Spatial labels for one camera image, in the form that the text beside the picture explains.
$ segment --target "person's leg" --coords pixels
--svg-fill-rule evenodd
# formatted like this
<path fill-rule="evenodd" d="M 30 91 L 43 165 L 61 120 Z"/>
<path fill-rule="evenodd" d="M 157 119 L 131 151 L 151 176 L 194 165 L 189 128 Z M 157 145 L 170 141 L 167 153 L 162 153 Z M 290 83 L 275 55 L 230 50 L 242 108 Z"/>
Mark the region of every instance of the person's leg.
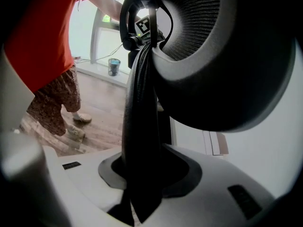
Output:
<path fill-rule="evenodd" d="M 73 119 L 85 123 L 91 122 L 91 116 L 87 113 L 79 113 L 81 107 L 80 91 L 77 79 L 76 67 L 71 67 L 62 74 L 64 87 L 60 93 L 60 99 L 66 110 L 72 113 Z"/>
<path fill-rule="evenodd" d="M 72 113 L 72 117 L 76 121 L 81 121 L 84 123 L 89 123 L 91 122 L 91 116 L 87 113 L 79 113 L 79 112 L 74 112 Z"/>
<path fill-rule="evenodd" d="M 72 136 L 74 136 L 74 137 L 76 137 L 78 139 L 84 138 L 85 132 L 82 129 L 79 129 L 76 126 L 67 123 L 64 119 L 63 119 L 63 122 L 64 122 L 64 126 L 65 126 L 67 132 L 70 135 L 72 135 Z"/>
<path fill-rule="evenodd" d="M 52 97 L 51 88 L 46 85 L 35 92 L 35 98 L 27 112 L 51 134 L 62 136 L 66 130 L 60 112 L 61 104 Z"/>

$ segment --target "black slot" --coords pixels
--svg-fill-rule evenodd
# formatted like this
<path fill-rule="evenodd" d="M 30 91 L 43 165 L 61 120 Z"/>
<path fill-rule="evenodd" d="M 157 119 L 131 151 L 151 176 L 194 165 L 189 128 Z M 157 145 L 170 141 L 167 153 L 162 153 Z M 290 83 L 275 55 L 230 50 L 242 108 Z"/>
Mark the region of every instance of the black slot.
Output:
<path fill-rule="evenodd" d="M 246 219 L 250 219 L 259 212 L 261 212 L 262 208 L 256 203 L 256 201 L 242 186 L 231 186 L 228 188 L 228 191 L 236 200 Z"/>
<path fill-rule="evenodd" d="M 72 163 L 64 164 L 62 166 L 65 170 L 67 170 L 67 169 L 71 169 L 71 168 L 74 168 L 74 167 L 77 167 L 77 166 L 80 166 L 80 165 L 81 164 L 78 161 L 75 161 L 75 162 L 72 162 Z"/>

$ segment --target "red shirt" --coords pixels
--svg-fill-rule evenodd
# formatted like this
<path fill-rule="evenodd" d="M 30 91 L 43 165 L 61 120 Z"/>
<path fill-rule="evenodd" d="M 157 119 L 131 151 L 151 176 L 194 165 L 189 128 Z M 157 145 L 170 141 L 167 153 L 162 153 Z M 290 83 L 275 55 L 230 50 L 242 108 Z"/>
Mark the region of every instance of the red shirt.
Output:
<path fill-rule="evenodd" d="M 33 0 L 4 44 L 10 64 L 32 92 L 74 64 L 68 35 L 77 1 Z"/>

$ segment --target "cable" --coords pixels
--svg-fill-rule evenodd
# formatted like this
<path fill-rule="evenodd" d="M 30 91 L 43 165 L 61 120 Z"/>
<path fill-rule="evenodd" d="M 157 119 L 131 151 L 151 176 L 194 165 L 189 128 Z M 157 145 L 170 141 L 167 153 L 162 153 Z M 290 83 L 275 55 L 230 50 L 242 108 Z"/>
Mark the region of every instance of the cable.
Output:
<path fill-rule="evenodd" d="M 120 45 L 119 45 L 116 49 L 114 49 L 109 55 L 104 56 L 104 57 L 101 57 L 101 58 L 98 58 L 98 59 L 96 59 L 96 61 L 101 60 L 101 59 L 104 59 L 104 58 L 109 57 L 109 56 L 112 56 L 113 54 L 115 54 L 115 53 L 121 48 L 122 45 L 123 45 L 123 44 L 120 44 Z M 90 59 L 75 60 L 75 62 L 76 62 L 77 64 L 84 63 L 84 62 L 88 62 L 88 61 L 90 61 Z"/>
<path fill-rule="evenodd" d="M 123 45 L 123 44 L 120 44 L 120 45 L 118 46 L 118 48 L 116 48 L 114 51 L 112 51 L 108 56 L 104 56 L 104 57 L 101 57 L 101 58 L 99 58 L 99 59 L 96 59 L 96 61 L 101 60 L 101 59 L 104 59 L 104 58 L 109 57 L 109 56 L 112 56 L 113 54 L 115 54 L 115 53 L 120 49 L 120 47 L 121 47 L 122 45 Z"/>

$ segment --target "white base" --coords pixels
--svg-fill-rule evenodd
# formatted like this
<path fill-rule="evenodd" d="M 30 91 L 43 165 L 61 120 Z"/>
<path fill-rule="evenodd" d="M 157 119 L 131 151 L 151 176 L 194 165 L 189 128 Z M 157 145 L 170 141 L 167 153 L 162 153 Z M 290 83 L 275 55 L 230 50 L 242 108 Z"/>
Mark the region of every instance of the white base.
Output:
<path fill-rule="evenodd" d="M 227 161 L 184 148 L 172 148 L 200 164 L 203 172 L 202 180 L 199 185 L 185 197 L 162 199 L 160 206 L 144 222 L 144 227 L 240 227 L 249 224 L 250 221 L 246 220 L 236 201 L 228 191 L 228 187 L 233 185 L 243 186 L 263 209 L 266 209 L 273 202 L 273 197 L 270 193 Z M 119 204 L 122 191 L 110 188 L 101 179 L 98 174 L 98 165 L 103 159 L 119 151 L 121 151 L 121 149 L 115 148 L 98 153 L 61 157 L 58 160 L 55 159 L 55 151 L 46 147 L 45 154 L 48 168 L 55 189 L 61 193 L 59 195 L 63 198 L 63 202 L 69 207 L 71 207 L 71 205 L 81 205 L 82 207 L 78 206 L 77 209 L 86 209 L 85 212 L 88 213 L 88 215 L 85 218 L 89 218 L 90 215 L 97 212 L 97 210 L 90 212 L 90 209 L 95 206 L 96 209 L 102 210 L 102 214 L 98 216 L 98 219 L 104 218 L 104 223 L 111 224 L 113 218 L 107 215 L 105 211 Z M 61 167 L 61 164 L 74 161 L 81 163 L 81 166 L 66 171 Z M 86 199 L 85 204 L 82 202 L 84 196 Z"/>

